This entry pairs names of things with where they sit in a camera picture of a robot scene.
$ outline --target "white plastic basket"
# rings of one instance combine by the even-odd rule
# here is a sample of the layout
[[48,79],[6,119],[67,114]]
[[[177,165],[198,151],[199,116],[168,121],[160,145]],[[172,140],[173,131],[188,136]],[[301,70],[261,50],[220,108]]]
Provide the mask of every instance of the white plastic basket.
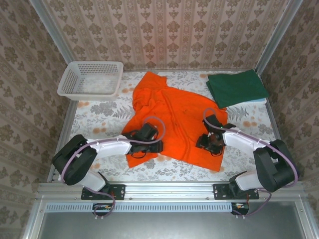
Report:
[[65,69],[57,93],[74,101],[113,101],[120,87],[123,63],[73,61]]

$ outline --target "green towel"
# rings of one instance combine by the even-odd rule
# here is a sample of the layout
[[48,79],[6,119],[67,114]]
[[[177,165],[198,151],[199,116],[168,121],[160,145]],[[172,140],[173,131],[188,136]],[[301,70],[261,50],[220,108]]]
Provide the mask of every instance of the green towel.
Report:
[[219,108],[269,96],[254,70],[210,75],[206,84]]

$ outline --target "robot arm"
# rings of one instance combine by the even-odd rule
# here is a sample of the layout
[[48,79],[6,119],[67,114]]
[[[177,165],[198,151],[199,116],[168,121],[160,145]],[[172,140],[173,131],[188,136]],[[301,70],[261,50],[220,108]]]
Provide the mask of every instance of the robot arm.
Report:
[[63,180],[67,185],[83,185],[94,191],[100,191],[108,184],[108,181],[100,173],[90,170],[93,161],[112,155],[133,155],[138,152],[144,154],[160,153],[163,151],[163,142],[161,140],[152,144],[143,143],[152,141],[158,133],[158,130],[153,125],[146,123],[140,130],[134,130],[115,138],[110,138],[104,143],[99,143],[94,139],[86,139],[79,134],[74,136],[54,156],[52,164],[62,174],[67,162],[78,149],[88,143],[96,142],[96,144],[84,148],[74,158],[67,167]]
[[[258,141],[238,134],[239,129],[235,125],[222,125],[215,115],[207,117],[206,120],[220,129],[211,127],[203,121],[209,134],[203,134],[198,139],[197,147],[210,151],[214,156],[220,154],[224,146],[229,145],[255,159],[256,170],[240,173],[230,179],[229,188],[234,197],[256,188],[265,188],[269,192],[274,192],[294,180],[291,166],[279,154]],[[223,128],[232,128],[234,132],[225,131]],[[279,150],[292,162],[292,157],[283,141],[279,139],[272,142],[263,141]]]

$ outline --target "orange towel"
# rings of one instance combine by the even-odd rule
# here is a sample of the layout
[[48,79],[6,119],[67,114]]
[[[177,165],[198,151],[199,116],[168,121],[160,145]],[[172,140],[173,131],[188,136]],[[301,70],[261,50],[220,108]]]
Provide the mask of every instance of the orange towel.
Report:
[[[223,154],[212,156],[210,152],[195,146],[197,139],[207,133],[202,123],[204,110],[215,109],[218,120],[226,124],[226,109],[219,109],[217,104],[207,97],[168,87],[166,77],[152,72],[147,72],[135,87],[133,108],[135,116],[124,127],[123,132],[139,129],[146,117],[156,116],[163,120],[166,127],[166,134],[162,139],[162,155],[219,172]],[[156,119],[150,119],[148,122],[158,127],[159,135],[162,133],[160,122]],[[127,161],[132,168],[157,156],[157,153],[149,153],[142,159],[136,159],[127,155]]]

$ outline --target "vent grille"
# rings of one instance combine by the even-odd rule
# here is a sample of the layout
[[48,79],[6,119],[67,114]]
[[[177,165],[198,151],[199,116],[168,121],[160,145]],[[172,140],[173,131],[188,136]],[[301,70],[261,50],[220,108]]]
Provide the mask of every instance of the vent grille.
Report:
[[63,83],[62,91],[66,94],[73,93],[77,80],[78,76],[70,69],[68,74],[66,75],[66,81],[64,81]]
[[78,64],[82,76],[87,74],[104,74],[104,75],[117,75],[119,69],[117,64]]
[[[92,212],[93,203],[48,203],[47,213]],[[123,203],[115,205],[114,212],[231,212],[231,203]]]

